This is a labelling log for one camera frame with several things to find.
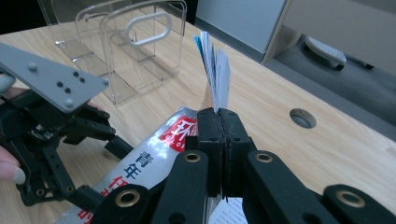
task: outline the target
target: mounting hole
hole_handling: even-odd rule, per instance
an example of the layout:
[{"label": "mounting hole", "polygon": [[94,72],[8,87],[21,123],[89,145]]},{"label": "mounting hole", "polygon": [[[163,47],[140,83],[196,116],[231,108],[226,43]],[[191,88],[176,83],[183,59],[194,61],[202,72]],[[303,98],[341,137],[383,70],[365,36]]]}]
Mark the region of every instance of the mounting hole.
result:
[{"label": "mounting hole", "polygon": [[271,162],[273,160],[272,156],[265,153],[258,153],[256,155],[256,160],[261,162]]},{"label": "mounting hole", "polygon": [[290,117],[298,126],[312,129],[317,126],[317,120],[308,111],[295,108],[290,111]]},{"label": "mounting hole", "polygon": [[139,202],[140,194],[135,189],[126,189],[116,197],[116,205],[119,207],[130,207]]},{"label": "mounting hole", "polygon": [[170,224],[183,224],[186,223],[186,218],[181,213],[174,213],[169,217]]},{"label": "mounting hole", "polygon": [[305,213],[303,214],[303,221],[307,224],[321,224],[320,218],[313,214]]},{"label": "mounting hole", "polygon": [[340,200],[340,202],[351,207],[363,208],[366,205],[366,202],[363,200],[363,198],[347,190],[337,191],[335,195],[337,196],[337,199]]},{"label": "mounting hole", "polygon": [[67,190],[67,192],[72,192],[74,190],[74,188],[72,186],[67,186],[66,190]]},{"label": "mounting hole", "polygon": [[46,191],[44,191],[43,189],[38,189],[35,191],[35,195],[37,195],[38,197],[44,196],[44,193]]},{"label": "mounting hole", "polygon": [[197,162],[201,159],[201,156],[195,153],[189,153],[184,156],[184,159],[189,162]]}]

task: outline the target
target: screw head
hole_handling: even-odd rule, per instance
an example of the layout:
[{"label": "screw head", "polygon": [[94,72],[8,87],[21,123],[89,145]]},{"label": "screw head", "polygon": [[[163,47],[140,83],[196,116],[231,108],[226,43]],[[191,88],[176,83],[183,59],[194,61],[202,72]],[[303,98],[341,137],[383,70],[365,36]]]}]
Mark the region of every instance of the screw head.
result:
[{"label": "screw head", "polygon": [[108,86],[108,78],[106,78],[106,77],[103,78],[103,84],[105,86]]},{"label": "screw head", "polygon": [[31,72],[36,72],[37,71],[37,64],[35,63],[28,63],[27,64],[27,69]]},{"label": "screw head", "polygon": [[65,100],[65,102],[64,102],[64,104],[66,105],[66,107],[68,107],[68,108],[71,108],[71,107],[73,107],[73,100],[72,99],[70,99],[70,98],[67,98],[66,100]]}]

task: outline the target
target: screw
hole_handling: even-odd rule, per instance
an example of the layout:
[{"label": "screw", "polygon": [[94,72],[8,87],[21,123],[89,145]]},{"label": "screw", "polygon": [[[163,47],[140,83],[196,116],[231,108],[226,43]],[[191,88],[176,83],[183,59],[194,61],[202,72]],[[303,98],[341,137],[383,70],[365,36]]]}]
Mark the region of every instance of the screw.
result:
[{"label": "screw", "polygon": [[38,189],[38,190],[35,192],[35,195],[37,195],[38,197],[41,197],[41,196],[44,195],[44,193],[45,193],[45,191],[44,191],[43,189]]},{"label": "screw", "polygon": [[74,190],[73,186],[67,186],[66,188],[67,192],[72,192]]},{"label": "screw", "polygon": [[73,107],[73,100],[72,99],[70,99],[70,98],[68,98],[68,99],[66,99],[66,101],[64,102],[64,104],[66,105],[66,107]]},{"label": "screw", "polygon": [[37,72],[37,65],[35,63],[28,63],[27,69],[31,72]]},{"label": "screw", "polygon": [[106,77],[103,78],[103,84],[105,84],[105,86],[108,86],[108,78]]}]

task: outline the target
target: gray metal plate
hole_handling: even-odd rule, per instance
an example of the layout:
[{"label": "gray metal plate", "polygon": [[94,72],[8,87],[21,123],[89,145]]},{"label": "gray metal plate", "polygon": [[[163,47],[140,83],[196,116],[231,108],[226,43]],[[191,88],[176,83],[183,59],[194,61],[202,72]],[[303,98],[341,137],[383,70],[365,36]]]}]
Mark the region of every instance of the gray metal plate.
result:
[{"label": "gray metal plate", "polygon": [[108,79],[0,43],[0,69],[64,113],[73,112],[108,86]]}]

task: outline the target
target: metal plate hole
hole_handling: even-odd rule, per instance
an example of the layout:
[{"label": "metal plate hole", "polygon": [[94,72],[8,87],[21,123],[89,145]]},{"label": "metal plate hole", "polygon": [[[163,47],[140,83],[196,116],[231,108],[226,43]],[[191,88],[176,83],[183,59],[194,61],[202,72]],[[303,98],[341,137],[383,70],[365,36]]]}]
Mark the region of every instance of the metal plate hole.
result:
[{"label": "metal plate hole", "polygon": [[44,191],[43,189],[38,189],[38,190],[35,192],[35,194],[36,194],[38,197],[43,196],[44,193],[45,193],[45,191]]},{"label": "metal plate hole", "polygon": [[130,207],[139,202],[140,194],[135,189],[126,189],[116,197],[116,205],[119,207]]},{"label": "metal plate hole", "polygon": [[195,153],[187,154],[184,159],[189,162],[197,162],[201,159],[201,156]]},{"label": "metal plate hole", "polygon": [[256,160],[261,161],[261,162],[271,162],[273,158],[265,153],[259,153],[256,155]]},{"label": "metal plate hole", "polygon": [[359,195],[346,190],[336,192],[337,199],[342,203],[356,208],[363,208],[366,202]]},{"label": "metal plate hole", "polygon": [[68,187],[66,188],[66,190],[67,190],[68,192],[71,192],[71,191],[74,190],[74,188],[73,188],[73,186],[68,186]]}]

